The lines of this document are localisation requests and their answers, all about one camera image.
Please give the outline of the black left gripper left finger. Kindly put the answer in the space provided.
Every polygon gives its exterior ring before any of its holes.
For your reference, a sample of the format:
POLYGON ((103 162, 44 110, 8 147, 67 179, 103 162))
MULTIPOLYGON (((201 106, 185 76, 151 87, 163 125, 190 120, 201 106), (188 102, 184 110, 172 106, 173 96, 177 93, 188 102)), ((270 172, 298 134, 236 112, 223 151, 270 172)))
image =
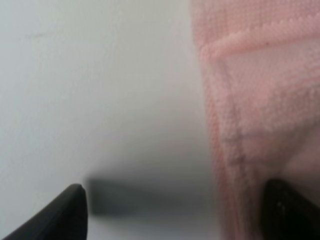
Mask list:
POLYGON ((86 240, 88 204, 81 184, 71 184, 6 240, 86 240))

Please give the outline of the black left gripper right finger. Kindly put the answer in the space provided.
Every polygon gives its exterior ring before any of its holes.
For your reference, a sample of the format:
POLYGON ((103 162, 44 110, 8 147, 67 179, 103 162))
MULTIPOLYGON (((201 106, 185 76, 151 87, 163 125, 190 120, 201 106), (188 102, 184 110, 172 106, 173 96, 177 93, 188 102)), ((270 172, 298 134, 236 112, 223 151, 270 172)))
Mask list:
POLYGON ((263 190, 260 227, 265 240, 318 240, 320 208, 287 182, 271 179, 263 190))

